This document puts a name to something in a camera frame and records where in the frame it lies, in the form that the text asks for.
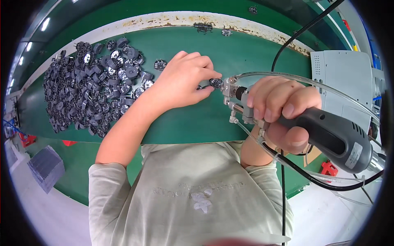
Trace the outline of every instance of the black cable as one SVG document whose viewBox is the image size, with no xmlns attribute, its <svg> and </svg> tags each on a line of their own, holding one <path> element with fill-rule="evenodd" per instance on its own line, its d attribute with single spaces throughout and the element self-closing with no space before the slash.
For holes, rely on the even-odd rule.
<svg viewBox="0 0 394 246">
<path fill-rule="evenodd" d="M 310 148 L 309 148 L 307 153 L 305 153 L 305 154 L 297 154 L 297 156 L 305 156 L 305 155 L 309 154 L 312 151 L 312 148 L 313 148 L 313 144 L 310 145 Z"/>
<path fill-rule="evenodd" d="M 263 143 L 262 145 L 264 145 L 264 147 L 266 147 L 268 149 L 268 151 L 270 151 L 273 155 L 277 154 L 277 152 L 274 151 L 273 149 L 271 149 L 266 143 Z M 286 162 L 286 164 L 288 164 L 290 167 L 292 167 L 294 170 L 296 170 L 299 174 L 301 174 L 302 176 L 307 178 L 312 183 L 314 183 L 314 184 L 316 184 L 316 185 L 318 185 L 320 187 L 323 187 L 323 188 L 325 188 L 327 190 L 331 190 L 331 191 L 351 191 L 351 190 L 363 187 L 364 185 L 367 185 L 367 184 L 371 183 L 372 181 L 374 181 L 375 179 L 377 179 L 378 177 L 383 175 L 383 171 L 380 171 L 377 174 L 375 174 L 372 177 L 370 177 L 369 179 L 365 180 L 365 182 L 360 182 L 358 184 L 349 185 L 349 186 L 334 186 L 334 185 L 329 185 L 327 183 L 324 183 L 324 182 L 312 177 L 307 172 L 305 172 L 302 168 L 300 168 L 299 166 L 294 164 L 291 160 L 287 159 L 283 155 L 278 155 L 277 158 L 281 159 L 284 162 Z"/>
<path fill-rule="evenodd" d="M 370 201 L 371 204 L 373 205 L 374 202 L 372 201 L 371 197 L 368 195 L 367 191 L 364 189 L 364 187 L 361 187 L 361 189 L 364 191 L 364 193 L 365 193 L 366 196 L 368 197 L 369 201 Z"/>
<path fill-rule="evenodd" d="M 284 166 L 281 165 L 282 170 L 282 236 L 286 236 L 286 189 L 284 187 Z"/>
<path fill-rule="evenodd" d="M 337 0 L 335 1 L 333 4 L 330 5 L 330 7 L 328 7 L 325 11 L 323 11 L 320 15 L 318 15 L 316 17 L 316 19 L 312 20 L 311 22 L 309 22 L 306 26 L 304 26 L 303 28 L 301 28 L 299 31 L 297 31 L 291 38 L 289 38 L 289 40 L 286 41 L 286 43 L 284 43 L 284 45 L 282 45 L 282 47 L 279 49 L 278 53 L 275 56 L 275 59 L 273 60 L 272 63 L 272 68 L 271 71 L 273 72 L 275 69 L 275 64 L 276 61 L 278 60 L 280 54 L 282 53 L 282 51 L 284 50 L 284 48 L 286 48 L 294 39 L 298 38 L 303 32 L 305 32 L 306 30 L 308 30 L 309 28 L 311 28 L 314 24 L 316 24 L 317 22 L 319 22 L 319 20 L 323 19 L 327 14 L 329 14 L 333 9 L 335 9 L 336 7 L 338 7 L 338 5 L 340 5 L 344 0 Z"/>
</svg>

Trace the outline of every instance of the hand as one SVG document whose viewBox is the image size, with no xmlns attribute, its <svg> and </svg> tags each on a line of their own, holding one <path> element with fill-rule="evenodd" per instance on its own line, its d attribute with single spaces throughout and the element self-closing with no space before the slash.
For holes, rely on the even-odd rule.
<svg viewBox="0 0 394 246">
<path fill-rule="evenodd" d="M 266 76 L 253 85 L 247 105 L 254 108 L 253 115 L 256 119 L 264 118 L 271 123 L 266 134 L 273 144 L 284 151 L 299 154 L 308 144 L 308 132 L 298 126 L 288 129 L 276 120 L 281 114 L 287 119 L 293 119 L 307 108 L 320 109 L 322 100 L 313 86 L 305 87 L 294 80 Z"/>
<path fill-rule="evenodd" d="M 197 90 L 197 85 L 202 80 L 221 77 L 222 74 L 214 71 L 214 65 L 208 56 L 181 51 L 171 59 L 156 82 L 143 95 L 150 94 L 158 99 L 164 111 L 184 107 L 198 103 L 214 91 L 212 86 Z"/>
</svg>

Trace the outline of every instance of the red plastic holder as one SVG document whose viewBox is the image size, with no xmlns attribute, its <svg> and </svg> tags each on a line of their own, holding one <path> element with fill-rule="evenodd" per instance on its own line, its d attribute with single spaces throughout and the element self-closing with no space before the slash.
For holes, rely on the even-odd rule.
<svg viewBox="0 0 394 246">
<path fill-rule="evenodd" d="M 71 146 L 73 144 L 76 144 L 78 142 L 75 141 L 67 141 L 67 140 L 62 140 L 65 146 Z"/>
<path fill-rule="evenodd" d="M 26 137 L 22 133 L 19 133 L 19 137 L 20 137 L 20 141 L 22 142 L 22 146 L 24 148 L 33 144 L 35 142 L 35 139 L 37 138 L 36 136 L 32 136 L 32 135 L 27 135 L 27 137 Z"/>
<path fill-rule="evenodd" d="M 323 170 L 320 172 L 321 174 L 324 175 L 329 175 L 335 177 L 338 174 L 338 169 L 329 161 L 323 162 L 322 163 Z"/>
</svg>

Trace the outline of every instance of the label sticker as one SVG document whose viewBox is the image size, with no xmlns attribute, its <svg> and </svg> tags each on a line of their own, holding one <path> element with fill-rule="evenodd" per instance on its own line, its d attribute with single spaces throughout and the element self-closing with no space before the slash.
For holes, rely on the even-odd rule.
<svg viewBox="0 0 394 246">
<path fill-rule="evenodd" d="M 345 165 L 348 168 L 353 169 L 353 167 L 359 161 L 361 152 L 362 152 L 362 146 L 359 143 L 354 142 L 353 149 L 351 150 L 351 153 L 349 155 L 348 160 L 345 162 Z"/>
</svg>

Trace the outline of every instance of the person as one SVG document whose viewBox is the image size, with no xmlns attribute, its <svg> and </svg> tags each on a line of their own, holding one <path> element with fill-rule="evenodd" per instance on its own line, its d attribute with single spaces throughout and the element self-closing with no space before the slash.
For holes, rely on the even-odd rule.
<svg viewBox="0 0 394 246">
<path fill-rule="evenodd" d="M 193 245 L 187 236 L 203 238 L 206 233 L 282 235 L 276 165 L 249 137 L 243 143 L 143 145 L 142 170 L 132 186 L 127 178 L 126 167 L 150 124 L 167 110 L 207 98 L 214 88 L 196 90 L 197 85 L 221 77 L 209 57 L 181 51 L 108 132 L 89 169 L 93 245 L 184 246 Z M 267 76 L 253 85 L 247 105 L 255 118 L 271 122 L 265 135 L 271 148 L 297 154 L 306 147 L 308 132 L 286 129 L 276 120 L 281 114 L 294 118 L 306 108 L 320 108 L 321 100 L 314 87 Z M 286 236 L 292 232 L 293 214 L 286 202 Z"/>
</svg>

